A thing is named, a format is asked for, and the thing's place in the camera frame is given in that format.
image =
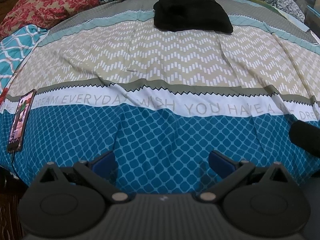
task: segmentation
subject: red floral fabric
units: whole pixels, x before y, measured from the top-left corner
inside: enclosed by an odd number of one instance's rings
[[[19,0],[0,24],[0,40],[28,24],[50,29],[98,5],[99,0]]]

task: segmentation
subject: metal pin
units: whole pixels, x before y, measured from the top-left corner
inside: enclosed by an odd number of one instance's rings
[[[212,192],[204,192],[200,194],[200,198],[204,201],[212,201],[215,200],[217,196]]]
[[[114,201],[124,201],[128,198],[128,195],[123,192],[117,192],[114,193],[111,197]]]

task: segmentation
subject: gray gripper base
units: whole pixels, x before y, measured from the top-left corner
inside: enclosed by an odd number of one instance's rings
[[[94,228],[66,240],[180,239],[305,240],[300,234],[277,239],[247,235],[230,225],[216,205],[199,203],[190,194],[137,194],[129,203],[113,205]],[[28,235],[25,240],[44,238]]]

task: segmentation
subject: smartphone screen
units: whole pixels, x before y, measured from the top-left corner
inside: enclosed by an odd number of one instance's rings
[[[22,96],[18,102],[18,107],[13,118],[13,124],[9,134],[7,151],[9,153],[19,152],[22,150],[22,142],[26,122],[29,116],[33,98],[36,95],[36,90],[31,90]]]

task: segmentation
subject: black garment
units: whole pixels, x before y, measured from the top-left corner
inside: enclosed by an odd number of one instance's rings
[[[161,30],[233,32],[228,15],[215,0],[159,0],[153,8],[155,26]]]

